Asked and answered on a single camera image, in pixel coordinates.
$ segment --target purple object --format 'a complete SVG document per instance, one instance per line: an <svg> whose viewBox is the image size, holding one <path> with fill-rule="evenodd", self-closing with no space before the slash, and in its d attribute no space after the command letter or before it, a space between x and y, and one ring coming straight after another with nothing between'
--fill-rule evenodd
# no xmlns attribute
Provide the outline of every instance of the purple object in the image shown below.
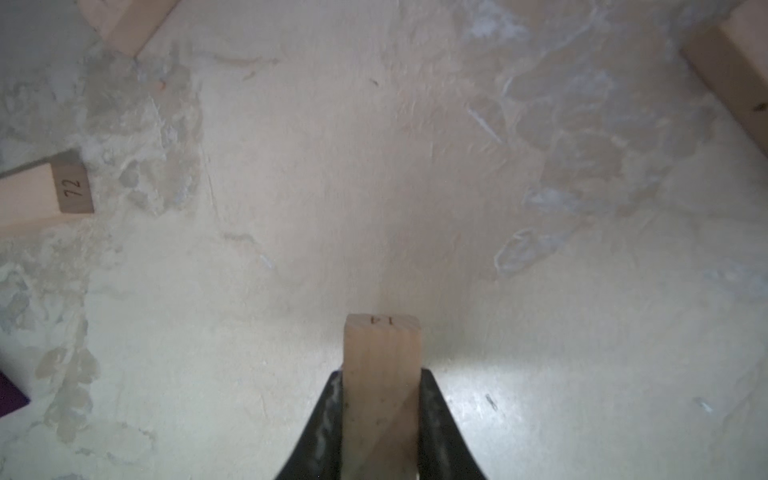
<svg viewBox="0 0 768 480"><path fill-rule="evenodd" d="M0 417L15 412L28 403L27 396L0 372Z"/></svg>

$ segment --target small debris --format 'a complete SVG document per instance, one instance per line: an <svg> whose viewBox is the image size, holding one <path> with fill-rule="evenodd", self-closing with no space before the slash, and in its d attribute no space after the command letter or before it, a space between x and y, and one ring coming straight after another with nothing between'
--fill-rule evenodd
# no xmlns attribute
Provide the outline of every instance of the small debris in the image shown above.
<svg viewBox="0 0 768 480"><path fill-rule="evenodd" d="M493 408L493 411L494 412L498 412L498 407L496 405L496 402L493 401L493 399L491 398L491 394L490 393L486 393L485 394L485 399L488 400L488 403L491 404L491 408Z"/></svg>

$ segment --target wooden block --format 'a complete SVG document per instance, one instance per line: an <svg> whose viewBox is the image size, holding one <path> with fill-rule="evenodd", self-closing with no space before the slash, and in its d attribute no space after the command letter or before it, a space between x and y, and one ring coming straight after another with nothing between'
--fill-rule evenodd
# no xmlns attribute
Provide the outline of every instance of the wooden block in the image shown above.
<svg viewBox="0 0 768 480"><path fill-rule="evenodd" d="M0 178L0 235L47 227L94 212L85 166L75 151Z"/></svg>
<svg viewBox="0 0 768 480"><path fill-rule="evenodd" d="M178 1L78 0L78 7L104 41L135 57Z"/></svg>
<svg viewBox="0 0 768 480"><path fill-rule="evenodd" d="M346 317L342 480L415 480L421 375L415 317Z"/></svg>
<svg viewBox="0 0 768 480"><path fill-rule="evenodd" d="M730 17L705 28L683 55L768 154L768 0L746 0Z"/></svg>

